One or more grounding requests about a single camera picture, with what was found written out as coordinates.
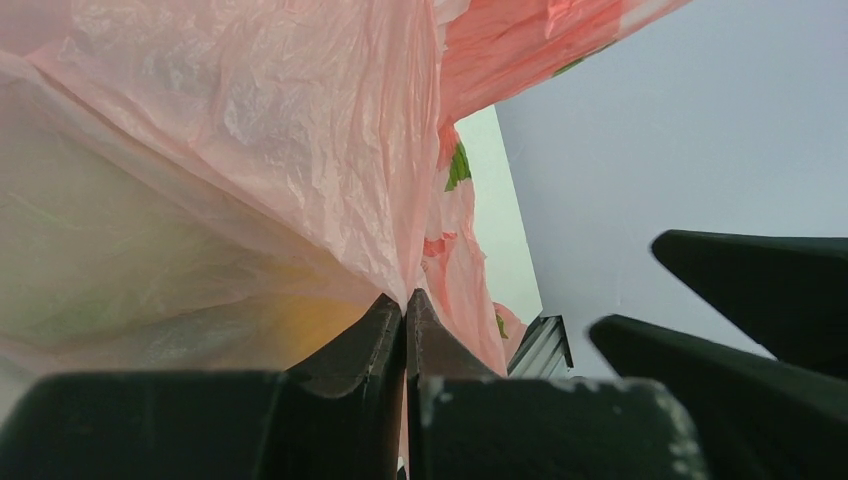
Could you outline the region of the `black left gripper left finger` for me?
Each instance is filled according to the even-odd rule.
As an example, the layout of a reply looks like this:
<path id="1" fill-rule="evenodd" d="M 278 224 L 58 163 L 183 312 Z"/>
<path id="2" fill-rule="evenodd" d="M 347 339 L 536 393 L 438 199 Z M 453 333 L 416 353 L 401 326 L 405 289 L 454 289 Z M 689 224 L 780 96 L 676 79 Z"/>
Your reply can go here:
<path id="1" fill-rule="evenodd" d="M 1 430 L 5 479 L 392 479 L 404 319 L 379 297 L 285 371 L 78 372 Z"/>

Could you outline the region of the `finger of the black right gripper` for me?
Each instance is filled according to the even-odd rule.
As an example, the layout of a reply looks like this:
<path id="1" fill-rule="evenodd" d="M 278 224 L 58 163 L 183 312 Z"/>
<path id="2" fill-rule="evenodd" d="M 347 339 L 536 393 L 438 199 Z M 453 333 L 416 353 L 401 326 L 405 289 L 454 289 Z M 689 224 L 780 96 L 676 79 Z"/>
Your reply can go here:
<path id="1" fill-rule="evenodd" d="M 846 239 L 669 230 L 651 252 L 776 359 L 846 378 Z"/>
<path id="2" fill-rule="evenodd" d="M 621 315 L 588 336 L 620 376 L 684 405 L 713 478 L 846 478 L 846 381 Z"/>

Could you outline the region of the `pink plastic bag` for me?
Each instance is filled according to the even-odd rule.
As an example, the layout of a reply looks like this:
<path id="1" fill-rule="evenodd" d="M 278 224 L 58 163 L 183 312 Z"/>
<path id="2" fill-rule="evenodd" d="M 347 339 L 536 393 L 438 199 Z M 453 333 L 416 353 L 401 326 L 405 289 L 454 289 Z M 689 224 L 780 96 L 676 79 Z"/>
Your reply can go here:
<path id="1" fill-rule="evenodd" d="M 675 1 L 5 1 L 1 371 L 269 368 L 423 289 L 503 373 L 455 125 Z"/>

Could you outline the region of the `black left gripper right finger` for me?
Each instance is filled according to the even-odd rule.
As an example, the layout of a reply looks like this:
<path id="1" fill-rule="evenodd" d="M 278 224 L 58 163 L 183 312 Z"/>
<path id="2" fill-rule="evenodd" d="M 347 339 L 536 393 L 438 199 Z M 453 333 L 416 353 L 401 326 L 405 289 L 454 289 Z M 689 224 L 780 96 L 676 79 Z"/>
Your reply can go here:
<path id="1" fill-rule="evenodd" d="M 661 383 L 505 378 L 440 322 L 423 290 L 407 305 L 414 479 L 705 479 L 696 428 Z"/>

